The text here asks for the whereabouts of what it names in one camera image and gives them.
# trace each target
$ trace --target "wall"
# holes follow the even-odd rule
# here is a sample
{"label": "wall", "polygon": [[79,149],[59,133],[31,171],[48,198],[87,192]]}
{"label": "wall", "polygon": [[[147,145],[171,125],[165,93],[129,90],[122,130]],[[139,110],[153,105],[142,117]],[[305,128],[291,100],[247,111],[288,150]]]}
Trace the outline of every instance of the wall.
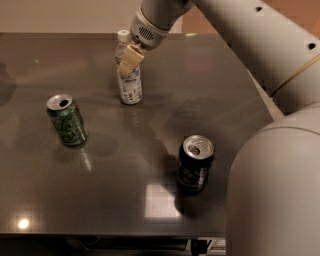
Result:
{"label": "wall", "polygon": [[[128,29],[142,0],[0,0],[0,32],[111,33]],[[182,20],[172,32],[181,32]]]}

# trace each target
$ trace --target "bottle cap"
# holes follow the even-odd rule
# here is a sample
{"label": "bottle cap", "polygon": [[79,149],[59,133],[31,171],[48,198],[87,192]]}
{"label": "bottle cap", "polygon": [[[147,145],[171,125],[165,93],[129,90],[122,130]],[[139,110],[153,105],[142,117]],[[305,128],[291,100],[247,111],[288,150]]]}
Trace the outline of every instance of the bottle cap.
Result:
{"label": "bottle cap", "polygon": [[128,30],[118,31],[118,41],[122,43],[128,43],[130,41],[130,32]]}

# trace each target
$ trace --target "can lid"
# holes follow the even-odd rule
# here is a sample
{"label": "can lid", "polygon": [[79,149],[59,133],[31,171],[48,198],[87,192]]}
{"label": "can lid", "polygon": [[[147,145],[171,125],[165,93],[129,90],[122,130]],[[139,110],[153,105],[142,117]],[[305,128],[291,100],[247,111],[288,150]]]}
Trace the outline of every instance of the can lid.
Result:
{"label": "can lid", "polygon": [[69,94],[58,94],[47,101],[47,108],[50,110],[63,110],[72,104],[72,97]]}
{"label": "can lid", "polygon": [[118,31],[118,41],[122,43],[128,43],[130,41],[130,31],[129,30]]}
{"label": "can lid", "polygon": [[188,156],[198,160],[212,156],[214,151],[212,142],[201,135],[192,135],[186,138],[183,142],[183,149]]}

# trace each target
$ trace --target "bottle label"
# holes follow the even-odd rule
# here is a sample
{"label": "bottle label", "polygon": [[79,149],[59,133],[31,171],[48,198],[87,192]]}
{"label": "bottle label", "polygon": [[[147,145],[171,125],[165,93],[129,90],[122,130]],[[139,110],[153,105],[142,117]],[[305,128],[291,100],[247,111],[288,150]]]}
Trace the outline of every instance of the bottle label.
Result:
{"label": "bottle label", "polygon": [[122,102],[130,105],[138,103],[142,99],[140,68],[137,67],[132,74],[125,78],[121,77],[119,70],[117,74]]}

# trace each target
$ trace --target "beer can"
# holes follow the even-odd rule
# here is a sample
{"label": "beer can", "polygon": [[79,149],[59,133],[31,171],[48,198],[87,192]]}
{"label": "beer can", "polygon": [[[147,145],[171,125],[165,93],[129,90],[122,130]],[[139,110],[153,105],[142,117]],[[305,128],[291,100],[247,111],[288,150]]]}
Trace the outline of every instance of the beer can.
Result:
{"label": "beer can", "polygon": [[47,101],[47,113],[64,145],[78,146],[87,139],[78,105],[70,95],[51,97]]}
{"label": "beer can", "polygon": [[213,143],[201,135],[193,135],[184,140],[179,148],[177,182],[187,192],[202,191],[214,160]]}

